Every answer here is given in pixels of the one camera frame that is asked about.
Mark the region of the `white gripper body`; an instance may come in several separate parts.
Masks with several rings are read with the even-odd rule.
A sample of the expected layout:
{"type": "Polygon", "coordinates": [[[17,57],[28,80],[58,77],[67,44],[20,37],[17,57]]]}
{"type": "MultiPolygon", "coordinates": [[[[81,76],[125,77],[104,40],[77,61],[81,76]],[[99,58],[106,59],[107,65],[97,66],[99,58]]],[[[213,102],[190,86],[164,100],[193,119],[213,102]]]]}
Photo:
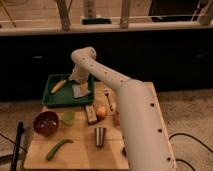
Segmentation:
{"type": "Polygon", "coordinates": [[[88,80],[88,72],[82,68],[74,68],[68,80],[83,84],[88,80]]]}

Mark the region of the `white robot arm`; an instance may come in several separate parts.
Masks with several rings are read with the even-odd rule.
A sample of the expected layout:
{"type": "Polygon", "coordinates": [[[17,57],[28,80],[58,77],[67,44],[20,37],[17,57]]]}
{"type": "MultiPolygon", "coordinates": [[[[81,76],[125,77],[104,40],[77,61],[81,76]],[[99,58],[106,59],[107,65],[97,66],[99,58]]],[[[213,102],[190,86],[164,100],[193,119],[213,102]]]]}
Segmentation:
{"type": "Polygon", "coordinates": [[[117,111],[131,171],[176,171],[177,164],[155,96],[142,81],[96,61],[93,47],[74,50],[71,80],[83,83],[92,74],[116,92],[117,111]]]}

